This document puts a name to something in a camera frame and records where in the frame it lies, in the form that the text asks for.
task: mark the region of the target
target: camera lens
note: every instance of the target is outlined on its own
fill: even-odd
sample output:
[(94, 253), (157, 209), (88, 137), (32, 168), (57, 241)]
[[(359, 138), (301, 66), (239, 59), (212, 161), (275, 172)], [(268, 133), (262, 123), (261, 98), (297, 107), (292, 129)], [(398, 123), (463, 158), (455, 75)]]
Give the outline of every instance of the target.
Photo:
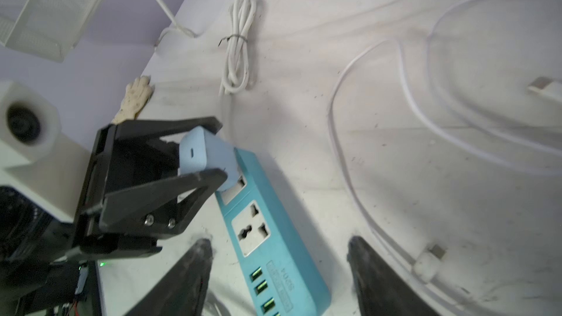
[(8, 128), (20, 142), (28, 144), (39, 137), (41, 124), (33, 111), (14, 106), (8, 109)]

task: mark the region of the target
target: white table surface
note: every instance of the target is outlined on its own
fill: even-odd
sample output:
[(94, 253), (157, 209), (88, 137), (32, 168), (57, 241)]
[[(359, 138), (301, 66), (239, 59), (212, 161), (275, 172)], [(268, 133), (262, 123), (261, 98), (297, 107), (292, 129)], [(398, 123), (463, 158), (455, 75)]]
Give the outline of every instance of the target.
[[(332, 293), (325, 315), (358, 314), (347, 242), (352, 235), (373, 241), (343, 191), (325, 121), (338, 74), (371, 43), (391, 35), (404, 40), (416, 97), (450, 132), (518, 161), (562, 167), (556, 159), (466, 128), (430, 98), (424, 39), (456, 1), (259, 0), (249, 37), (251, 88), (235, 96), (225, 122), (236, 146), (257, 153), (325, 278)], [(230, 34), (231, 2), (185, 0), (178, 20), (201, 37), (165, 37), (144, 71), (155, 93), (141, 118), (219, 115), (225, 46), (217, 44)], [(480, 116), (468, 114), (475, 120), (556, 138), (562, 108), (525, 87), (539, 75), (562, 76), (560, 8), (539, 0), (486, 0), (456, 11), (439, 29), (446, 43), (435, 50), (437, 83), (480, 109)], [(434, 136), (407, 107), (396, 64), (390, 46), (371, 53), (351, 72), (335, 103), (354, 185), (371, 215), (411, 256), (430, 243), (444, 246), (437, 278), (471, 311), (560, 314), (560, 178), (507, 171)], [(526, 124), (536, 127), (521, 126)], [(199, 237), (211, 237), (215, 250), (210, 291), (231, 315), (255, 314), (212, 197), (184, 234), (160, 241), (160, 254), (101, 268), (107, 316), (125, 314)]]

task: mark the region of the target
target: white work glove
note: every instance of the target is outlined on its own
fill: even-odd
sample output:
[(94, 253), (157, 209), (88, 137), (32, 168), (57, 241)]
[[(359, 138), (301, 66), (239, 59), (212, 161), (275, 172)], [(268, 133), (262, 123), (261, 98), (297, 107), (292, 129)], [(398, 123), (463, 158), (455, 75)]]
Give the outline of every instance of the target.
[(125, 97), (121, 102), (121, 109), (115, 115), (111, 123), (119, 124), (125, 120), (134, 120), (137, 114), (144, 108), (144, 104), (152, 95), (152, 88), (148, 85), (150, 76), (142, 76), (127, 85)]

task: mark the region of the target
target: purple wall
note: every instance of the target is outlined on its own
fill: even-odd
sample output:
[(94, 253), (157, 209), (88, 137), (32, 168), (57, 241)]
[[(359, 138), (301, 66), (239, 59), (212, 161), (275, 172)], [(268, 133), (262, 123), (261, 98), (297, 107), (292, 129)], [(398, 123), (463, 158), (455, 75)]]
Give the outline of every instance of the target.
[[(183, 0), (164, 0), (176, 12)], [(144, 70), (170, 25), (154, 0), (103, 0), (62, 64), (0, 47), (0, 78), (22, 82), (58, 109), (62, 130), (85, 146), (109, 123), (125, 85)]]

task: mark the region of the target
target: universal socket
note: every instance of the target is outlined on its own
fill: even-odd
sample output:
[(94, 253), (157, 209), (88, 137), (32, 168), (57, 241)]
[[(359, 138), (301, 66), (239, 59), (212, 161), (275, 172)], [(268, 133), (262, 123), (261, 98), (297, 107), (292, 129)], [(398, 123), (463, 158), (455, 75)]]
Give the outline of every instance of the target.
[(268, 224), (255, 200), (232, 220), (232, 229), (244, 256), (251, 254), (271, 236)]

